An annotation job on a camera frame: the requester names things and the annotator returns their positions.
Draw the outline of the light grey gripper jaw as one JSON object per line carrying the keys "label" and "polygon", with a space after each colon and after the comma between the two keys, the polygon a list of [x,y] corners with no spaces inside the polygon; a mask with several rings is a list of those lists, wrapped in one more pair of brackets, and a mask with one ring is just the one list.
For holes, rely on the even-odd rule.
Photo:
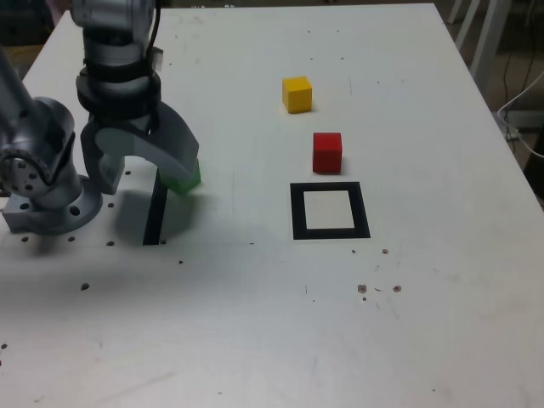
{"label": "light grey gripper jaw", "polygon": [[157,106],[157,125],[148,134],[104,128],[95,136],[99,149],[110,156],[137,156],[153,163],[172,179],[187,181],[196,169],[199,144],[184,119],[170,106]]}

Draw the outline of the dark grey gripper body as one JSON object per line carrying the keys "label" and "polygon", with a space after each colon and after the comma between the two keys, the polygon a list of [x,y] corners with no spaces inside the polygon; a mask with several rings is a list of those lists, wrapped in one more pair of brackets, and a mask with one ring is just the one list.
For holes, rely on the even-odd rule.
{"label": "dark grey gripper body", "polygon": [[130,133],[148,133],[152,128],[151,114],[131,119],[106,114],[90,114],[87,123],[87,132],[96,133],[104,128],[117,128]]}

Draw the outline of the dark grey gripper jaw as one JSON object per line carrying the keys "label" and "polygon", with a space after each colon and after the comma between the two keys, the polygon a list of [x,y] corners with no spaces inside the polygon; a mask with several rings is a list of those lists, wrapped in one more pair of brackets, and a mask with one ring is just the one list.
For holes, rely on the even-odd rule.
{"label": "dark grey gripper jaw", "polygon": [[98,190],[113,196],[119,185],[125,159],[104,153],[96,143],[96,137],[101,130],[97,122],[88,122],[81,133],[82,154],[85,168],[90,181]]}

